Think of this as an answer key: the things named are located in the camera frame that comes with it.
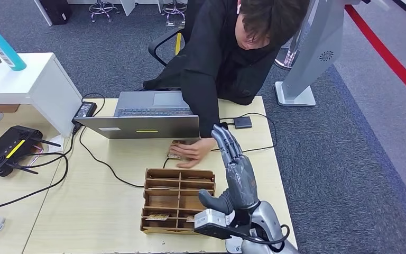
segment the red stripe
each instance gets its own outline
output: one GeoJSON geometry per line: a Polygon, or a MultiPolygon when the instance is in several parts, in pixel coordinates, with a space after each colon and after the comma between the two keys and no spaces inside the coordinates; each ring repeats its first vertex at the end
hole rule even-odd
{"type": "Polygon", "coordinates": [[[352,5],[345,6],[346,12],[351,16],[353,21],[356,23],[357,27],[360,29],[362,34],[371,43],[373,48],[379,53],[379,55],[384,59],[386,64],[390,66],[394,73],[404,82],[406,85],[406,68],[394,57],[393,54],[388,50],[388,48],[382,43],[377,35],[371,30],[371,28],[365,23],[363,18],[357,13],[356,9],[352,5]]]}

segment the man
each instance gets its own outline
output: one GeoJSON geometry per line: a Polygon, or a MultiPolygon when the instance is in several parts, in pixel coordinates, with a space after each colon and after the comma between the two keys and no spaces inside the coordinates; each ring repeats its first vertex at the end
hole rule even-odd
{"type": "Polygon", "coordinates": [[[279,49],[301,27],[309,0],[205,0],[189,42],[145,89],[181,89],[199,116],[201,139],[171,151],[195,166],[216,141],[217,98],[248,105],[261,89],[279,49]]]}

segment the black cable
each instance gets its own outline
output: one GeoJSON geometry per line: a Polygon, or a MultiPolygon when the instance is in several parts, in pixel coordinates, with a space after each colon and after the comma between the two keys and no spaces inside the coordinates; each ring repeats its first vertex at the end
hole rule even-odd
{"type": "Polygon", "coordinates": [[[234,119],[234,118],[244,117],[244,116],[246,116],[246,115],[260,115],[260,116],[263,116],[263,117],[267,118],[267,120],[270,121],[270,122],[272,123],[272,125],[273,125],[273,131],[274,131],[274,139],[275,139],[275,142],[273,142],[273,139],[272,139],[272,144],[273,144],[272,146],[269,146],[269,147],[262,147],[262,148],[255,148],[255,149],[249,149],[249,150],[245,150],[245,151],[242,151],[242,152],[252,152],[252,151],[259,151],[259,150],[264,150],[264,149],[268,149],[268,148],[275,148],[275,147],[278,145],[278,135],[276,134],[276,125],[274,124],[273,120],[271,120],[268,116],[263,115],[263,114],[261,114],[261,113],[250,112],[250,113],[246,113],[246,114],[243,114],[243,115],[241,115],[241,116],[238,116],[238,117],[225,117],[225,118],[220,118],[220,120],[234,119]]]}
{"type": "Polygon", "coordinates": [[[116,172],[114,172],[113,168],[112,168],[108,163],[97,159],[97,158],[94,156],[94,154],[86,147],[86,145],[83,144],[83,142],[82,142],[82,140],[81,140],[81,138],[83,137],[83,133],[85,132],[85,129],[86,129],[86,127],[83,128],[83,130],[81,131],[81,133],[80,133],[80,138],[78,139],[78,141],[79,141],[80,144],[89,152],[89,154],[91,155],[91,157],[92,157],[94,160],[96,160],[97,162],[100,162],[100,163],[102,163],[103,165],[107,166],[107,167],[111,170],[111,172],[113,173],[114,177],[116,177],[116,179],[119,180],[119,181],[121,181],[122,183],[128,184],[128,185],[133,186],[133,187],[136,187],[136,188],[144,188],[144,185],[135,185],[135,184],[132,184],[132,183],[129,183],[129,182],[127,182],[127,181],[124,181],[124,180],[120,179],[120,178],[117,176],[116,172]]]}
{"type": "Polygon", "coordinates": [[[244,236],[244,235],[241,236],[241,238],[244,239],[244,240],[250,241],[250,242],[258,243],[258,244],[265,244],[265,245],[278,244],[278,243],[281,243],[281,242],[285,241],[285,240],[289,237],[289,235],[290,235],[290,228],[289,228],[289,226],[283,224],[283,225],[281,225],[281,228],[286,228],[286,229],[287,229],[287,233],[286,233],[281,239],[278,239],[278,240],[274,240],[274,241],[261,241],[261,240],[257,240],[257,239],[254,239],[254,238],[252,238],[252,237],[247,237],[247,236],[244,236]]]}
{"type": "MultiPolygon", "coordinates": [[[[99,110],[94,114],[94,116],[95,116],[95,115],[97,115],[97,114],[102,110],[102,108],[104,108],[104,106],[105,106],[105,97],[104,97],[102,94],[100,94],[100,93],[89,93],[89,94],[85,94],[85,95],[83,96],[83,98],[84,98],[85,96],[90,95],[90,94],[98,94],[98,95],[100,95],[100,96],[102,97],[102,99],[104,99],[104,102],[103,102],[102,106],[101,106],[101,107],[99,108],[99,110]]],[[[119,181],[121,181],[122,183],[128,184],[128,185],[133,186],[133,187],[136,187],[136,188],[144,188],[144,185],[135,185],[135,184],[132,184],[132,183],[129,183],[129,182],[125,181],[125,180],[120,179],[120,178],[117,176],[116,172],[114,172],[114,169],[113,169],[108,163],[97,159],[97,158],[94,156],[94,154],[91,152],[91,150],[89,150],[89,148],[86,147],[86,145],[83,144],[83,141],[81,140],[81,138],[83,137],[83,133],[85,132],[85,129],[86,129],[86,127],[84,127],[83,130],[81,131],[80,137],[79,137],[78,141],[79,141],[80,144],[89,152],[89,154],[91,155],[91,157],[92,157],[95,161],[100,162],[101,164],[107,166],[107,167],[111,170],[111,172],[113,173],[114,177],[116,177],[116,179],[119,180],[119,181]]]]}
{"type": "Polygon", "coordinates": [[[162,168],[165,168],[165,164],[167,163],[167,161],[168,161],[169,159],[170,159],[170,158],[166,158],[166,159],[165,159],[164,164],[162,165],[162,168]]]}
{"type": "MultiPolygon", "coordinates": [[[[55,187],[55,186],[57,186],[58,184],[60,184],[60,183],[66,178],[66,175],[68,174],[69,161],[68,161],[68,158],[66,157],[66,155],[72,150],[72,145],[74,144],[74,136],[75,136],[75,135],[72,135],[71,146],[70,146],[69,150],[68,150],[66,153],[59,153],[59,152],[31,153],[32,156],[33,156],[33,155],[59,155],[59,157],[55,158],[55,160],[51,160],[50,162],[44,163],[43,166],[45,166],[45,165],[47,165],[47,164],[50,164],[50,163],[53,163],[53,162],[55,162],[56,160],[58,160],[58,159],[60,159],[60,158],[64,158],[64,160],[66,161],[66,166],[65,166],[65,169],[64,169],[64,174],[63,174],[63,176],[61,177],[61,179],[58,180],[58,182],[56,182],[56,183],[54,183],[54,184],[51,184],[51,185],[49,185],[48,187],[39,189],[39,190],[37,190],[37,191],[35,191],[35,192],[32,192],[32,193],[30,193],[30,194],[27,194],[27,195],[25,195],[25,196],[22,196],[22,197],[20,197],[20,198],[17,198],[17,199],[15,199],[15,200],[9,201],[9,202],[4,203],[4,204],[0,204],[0,207],[13,204],[13,203],[15,203],[15,202],[18,202],[18,201],[20,201],[20,200],[23,200],[23,199],[25,199],[25,198],[27,198],[27,197],[33,196],[33,195],[35,195],[35,194],[38,194],[38,193],[40,193],[40,192],[43,192],[43,191],[45,191],[45,190],[47,190],[47,189],[50,189],[50,188],[55,187]]],[[[40,165],[41,165],[41,164],[35,165],[35,166],[31,166],[31,168],[32,168],[32,167],[40,167],[40,165]]]]}

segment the robotic arm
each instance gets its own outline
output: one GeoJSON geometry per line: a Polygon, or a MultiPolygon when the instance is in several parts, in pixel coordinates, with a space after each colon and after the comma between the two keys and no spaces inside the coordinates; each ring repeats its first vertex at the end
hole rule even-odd
{"type": "Polygon", "coordinates": [[[218,198],[200,190],[199,199],[208,209],[195,216],[195,232],[219,239],[241,237],[243,254],[298,254],[287,240],[289,227],[280,226],[273,207],[258,199],[253,167],[236,139],[216,125],[211,134],[222,154],[228,188],[218,198]],[[232,211],[235,217],[227,225],[225,215],[232,211]]]}

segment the teal bottle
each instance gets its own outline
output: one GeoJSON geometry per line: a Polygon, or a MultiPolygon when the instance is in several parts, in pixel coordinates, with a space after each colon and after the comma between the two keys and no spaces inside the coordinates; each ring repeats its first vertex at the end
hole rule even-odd
{"type": "Polygon", "coordinates": [[[0,34],[0,58],[10,66],[12,70],[23,70],[27,65],[21,59],[10,44],[0,34]]]}

